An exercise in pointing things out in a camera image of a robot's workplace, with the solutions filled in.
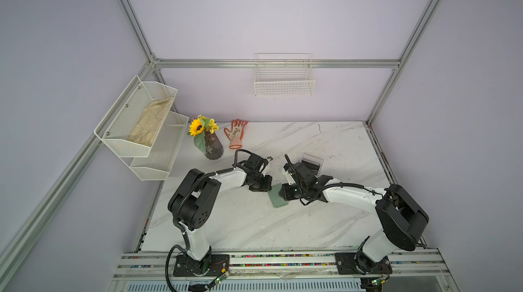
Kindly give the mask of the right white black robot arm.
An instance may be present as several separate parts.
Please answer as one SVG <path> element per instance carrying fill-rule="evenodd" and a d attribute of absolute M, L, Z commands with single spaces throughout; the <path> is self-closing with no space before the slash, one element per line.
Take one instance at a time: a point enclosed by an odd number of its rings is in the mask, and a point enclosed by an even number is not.
<path fill-rule="evenodd" d="M 298 200 L 304 206 L 316 201 L 340 203 L 358 208 L 379 219 L 381 227 L 359 245 L 354 254 L 355 271 L 369 274 L 390 254 L 414 251 L 429 222 L 429 216 L 400 185 L 373 188 L 342 182 L 332 176 L 316 176 L 307 162 L 283 166 L 287 183 L 279 195 L 286 201 Z"/>

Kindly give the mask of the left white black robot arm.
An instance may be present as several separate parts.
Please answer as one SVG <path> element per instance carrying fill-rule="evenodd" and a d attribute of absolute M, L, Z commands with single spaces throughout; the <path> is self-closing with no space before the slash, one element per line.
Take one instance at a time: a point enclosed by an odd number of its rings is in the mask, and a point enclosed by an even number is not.
<path fill-rule="evenodd" d="M 247 186 L 253 192 L 271 189 L 272 177 L 266 173 L 269 160 L 244 149 L 236 152 L 244 152 L 248 158 L 239 161 L 235 155 L 231 167 L 210 173 L 190 170 L 168 202 L 173 225 L 181 231 L 185 242 L 181 252 L 185 255 L 186 266 L 198 275 L 211 266 L 212 248 L 204 225 L 211 216 L 221 186 L 231 183 Z"/>

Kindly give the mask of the black cards in box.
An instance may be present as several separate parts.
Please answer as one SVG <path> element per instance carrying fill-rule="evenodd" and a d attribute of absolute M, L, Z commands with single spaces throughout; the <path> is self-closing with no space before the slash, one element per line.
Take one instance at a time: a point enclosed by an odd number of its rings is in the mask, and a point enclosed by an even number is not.
<path fill-rule="evenodd" d="M 309 168 L 311 171 L 316 171 L 316 172 L 320 171 L 321 165 L 319 163 L 317 163 L 317 162 L 309 162 L 309 161 L 303 160 L 302 163 L 307 168 Z"/>

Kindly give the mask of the clear acrylic card box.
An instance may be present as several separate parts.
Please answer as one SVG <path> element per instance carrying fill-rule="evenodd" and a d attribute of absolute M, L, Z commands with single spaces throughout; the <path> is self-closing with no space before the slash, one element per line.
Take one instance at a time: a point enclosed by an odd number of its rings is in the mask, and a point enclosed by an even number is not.
<path fill-rule="evenodd" d="M 324 160 L 322 158 L 313 156 L 311 154 L 304 153 L 302 156 L 302 163 L 304 163 L 305 166 L 309 168 L 315 176 L 320 174 L 323 162 Z"/>

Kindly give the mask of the dark glass vase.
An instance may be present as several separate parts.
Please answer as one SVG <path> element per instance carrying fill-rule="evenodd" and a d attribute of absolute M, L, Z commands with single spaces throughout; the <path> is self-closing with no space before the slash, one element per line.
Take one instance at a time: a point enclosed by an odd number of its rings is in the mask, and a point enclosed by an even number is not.
<path fill-rule="evenodd" d="M 205 132 L 205 155 L 210 160 L 217 160 L 223 156 L 223 145 L 215 133 Z"/>

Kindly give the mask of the orange white work glove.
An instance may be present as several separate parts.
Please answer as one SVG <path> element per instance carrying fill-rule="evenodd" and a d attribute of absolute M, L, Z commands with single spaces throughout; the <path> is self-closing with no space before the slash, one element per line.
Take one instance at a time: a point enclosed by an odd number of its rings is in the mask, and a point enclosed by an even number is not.
<path fill-rule="evenodd" d="M 248 124 L 248 121 L 236 119 L 231 121 L 230 127 L 224 128 L 224 133 L 230 141 L 229 149 L 241 149 L 244 130 Z"/>

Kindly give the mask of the yellow sunflower bouquet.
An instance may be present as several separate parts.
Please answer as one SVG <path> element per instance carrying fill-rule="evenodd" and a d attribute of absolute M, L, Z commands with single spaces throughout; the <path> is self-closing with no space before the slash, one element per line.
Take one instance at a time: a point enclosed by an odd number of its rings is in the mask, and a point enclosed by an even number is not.
<path fill-rule="evenodd" d="M 216 134 L 218 130 L 219 127 L 214 119 L 199 115 L 190 123 L 187 134 L 193 138 L 194 146 L 205 154 L 205 132 L 207 131 Z"/>

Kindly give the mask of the lower white mesh shelf basket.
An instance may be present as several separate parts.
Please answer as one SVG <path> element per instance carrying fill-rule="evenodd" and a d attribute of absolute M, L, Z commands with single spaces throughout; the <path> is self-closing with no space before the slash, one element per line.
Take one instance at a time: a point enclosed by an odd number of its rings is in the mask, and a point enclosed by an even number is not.
<path fill-rule="evenodd" d="M 130 169 L 141 181 L 166 180 L 176 160 L 189 118 L 169 112 L 147 158 L 133 159 Z"/>

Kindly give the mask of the white mesh shelf basket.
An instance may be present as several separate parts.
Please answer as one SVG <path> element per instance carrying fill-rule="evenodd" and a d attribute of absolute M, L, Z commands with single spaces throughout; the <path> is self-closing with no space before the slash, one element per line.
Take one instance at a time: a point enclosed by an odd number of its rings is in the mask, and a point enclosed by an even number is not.
<path fill-rule="evenodd" d="M 189 118 L 169 112 L 147 158 L 133 159 L 130 169 L 141 181 L 166 180 L 176 160 Z"/>
<path fill-rule="evenodd" d="M 159 82 L 144 82 L 138 76 L 135 76 L 115 102 L 113 108 L 96 126 L 94 134 L 120 158 L 146 158 L 151 153 L 153 146 L 147 147 L 130 142 L 128 140 L 129 134 L 138 123 L 144 108 L 148 104 L 154 100 L 169 97 L 174 97 L 175 100 L 176 95 L 177 89 L 175 88 Z"/>

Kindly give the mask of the beige cloth glove in basket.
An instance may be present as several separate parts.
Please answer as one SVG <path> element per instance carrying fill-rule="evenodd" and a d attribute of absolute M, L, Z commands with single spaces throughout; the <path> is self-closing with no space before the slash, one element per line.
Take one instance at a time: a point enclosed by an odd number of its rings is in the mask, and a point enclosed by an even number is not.
<path fill-rule="evenodd" d="M 174 97 L 154 100 L 148 104 L 138 123 L 133 127 L 128 140 L 143 146 L 151 147 L 172 106 Z"/>

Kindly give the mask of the upper white mesh shelf basket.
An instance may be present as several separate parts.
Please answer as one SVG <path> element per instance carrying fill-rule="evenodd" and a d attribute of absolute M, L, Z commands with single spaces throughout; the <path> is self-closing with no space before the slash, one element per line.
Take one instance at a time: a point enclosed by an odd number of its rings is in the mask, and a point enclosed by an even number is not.
<path fill-rule="evenodd" d="M 113 108 L 96 126 L 94 134 L 120 158 L 146 158 L 151 153 L 153 146 L 147 147 L 130 142 L 128 140 L 129 134 L 138 123 L 144 108 L 148 104 L 154 100 L 169 97 L 174 97 L 175 100 L 176 95 L 177 89 L 175 88 L 159 82 L 144 82 L 138 76 L 135 76 L 115 102 Z"/>

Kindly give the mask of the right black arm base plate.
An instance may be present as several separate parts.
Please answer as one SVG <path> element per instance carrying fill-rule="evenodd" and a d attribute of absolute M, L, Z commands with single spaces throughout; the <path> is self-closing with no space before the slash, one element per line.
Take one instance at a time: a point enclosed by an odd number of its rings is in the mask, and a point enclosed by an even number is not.
<path fill-rule="evenodd" d="M 360 252 L 337 252 L 335 263 L 340 275 L 390 274 L 392 267 L 388 258 L 374 262 Z"/>

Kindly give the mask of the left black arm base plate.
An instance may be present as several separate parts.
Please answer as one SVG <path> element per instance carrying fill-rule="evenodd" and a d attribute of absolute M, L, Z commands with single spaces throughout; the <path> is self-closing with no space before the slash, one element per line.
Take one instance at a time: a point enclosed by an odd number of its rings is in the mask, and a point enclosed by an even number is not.
<path fill-rule="evenodd" d="M 174 277 L 215 277 L 229 268 L 230 255 L 210 254 L 196 261 L 185 254 L 177 255 L 172 275 Z"/>

